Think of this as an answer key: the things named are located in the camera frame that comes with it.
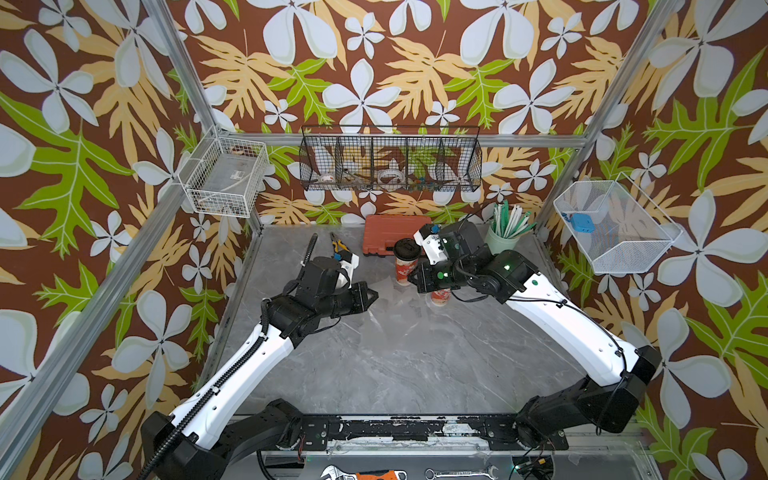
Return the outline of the clear plastic carrier bag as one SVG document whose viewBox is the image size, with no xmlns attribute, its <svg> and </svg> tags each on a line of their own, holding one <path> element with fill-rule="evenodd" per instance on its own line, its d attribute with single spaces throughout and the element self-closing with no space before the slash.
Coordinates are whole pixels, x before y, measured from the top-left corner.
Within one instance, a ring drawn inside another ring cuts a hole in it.
<svg viewBox="0 0 768 480">
<path fill-rule="evenodd" d="M 427 319 L 416 289 L 392 276 L 368 283 L 378 294 L 372 306 L 359 315 L 360 348 L 371 357 L 409 359 L 422 352 Z"/>
</svg>

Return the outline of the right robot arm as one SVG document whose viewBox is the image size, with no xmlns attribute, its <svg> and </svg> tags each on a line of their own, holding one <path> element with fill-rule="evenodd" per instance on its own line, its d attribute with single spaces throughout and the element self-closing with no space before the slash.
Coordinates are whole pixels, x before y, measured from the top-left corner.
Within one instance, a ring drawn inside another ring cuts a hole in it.
<svg viewBox="0 0 768 480">
<path fill-rule="evenodd" d="M 426 224 L 413 239 L 426 255 L 408 276 L 419 292 L 470 287 L 479 300 L 520 312 L 585 370 L 575 385 L 527 401 L 514 420 L 519 443 L 536 446 L 586 424 L 609 433 L 625 429 L 661 364 L 659 350 L 636 347 L 596 324 L 522 253 L 492 252 L 473 223 Z"/>
</svg>

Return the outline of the red cup black lid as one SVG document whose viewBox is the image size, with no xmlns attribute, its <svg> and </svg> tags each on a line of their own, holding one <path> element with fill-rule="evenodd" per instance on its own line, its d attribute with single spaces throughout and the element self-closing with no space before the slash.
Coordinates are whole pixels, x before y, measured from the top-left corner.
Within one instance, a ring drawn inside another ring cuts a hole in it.
<svg viewBox="0 0 768 480">
<path fill-rule="evenodd" d="M 440 289 L 430 293 L 430 300 L 433 305 L 442 307 L 445 306 L 451 298 L 450 289 Z"/>
<path fill-rule="evenodd" d="M 399 285 L 409 285 L 408 275 L 416 268 L 421 251 L 421 247 L 413 238 L 403 238 L 394 244 L 395 277 Z"/>
</svg>

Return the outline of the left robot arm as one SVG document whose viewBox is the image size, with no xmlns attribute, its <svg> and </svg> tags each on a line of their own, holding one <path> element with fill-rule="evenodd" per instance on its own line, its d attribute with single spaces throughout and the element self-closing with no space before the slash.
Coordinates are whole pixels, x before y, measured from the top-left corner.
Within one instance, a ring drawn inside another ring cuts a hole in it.
<svg viewBox="0 0 768 480">
<path fill-rule="evenodd" d="M 233 415 L 267 374 L 321 321 L 367 311 L 378 294 L 353 281 L 359 258 L 337 237 L 330 257 L 305 253 L 297 277 L 262 300 L 260 320 L 237 352 L 169 415 L 153 414 L 141 428 L 147 479 L 219 479 L 230 464 L 279 443 L 301 413 L 279 400 L 266 413 L 234 421 Z"/>
</svg>

